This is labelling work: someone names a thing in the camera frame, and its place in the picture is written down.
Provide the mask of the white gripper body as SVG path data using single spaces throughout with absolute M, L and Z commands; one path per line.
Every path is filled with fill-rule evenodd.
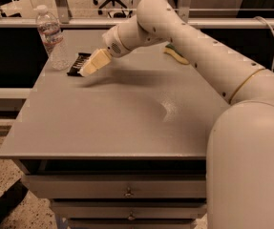
M 120 58 L 131 52 L 121 42 L 118 33 L 118 26 L 111 27 L 108 31 L 106 31 L 102 35 L 102 40 L 105 48 L 112 57 Z

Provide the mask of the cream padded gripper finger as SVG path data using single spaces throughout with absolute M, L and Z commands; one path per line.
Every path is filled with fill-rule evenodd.
M 112 56 L 106 49 L 95 50 L 89 59 L 83 64 L 79 70 L 79 74 L 83 77 L 97 72 L 102 67 L 108 65 L 112 60 Z

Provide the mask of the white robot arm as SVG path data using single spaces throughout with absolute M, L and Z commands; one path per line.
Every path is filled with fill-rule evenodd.
M 228 106 L 207 144 L 208 229 L 274 229 L 274 72 L 191 27 L 165 0 L 141 0 L 80 72 L 159 41 L 172 43 Z

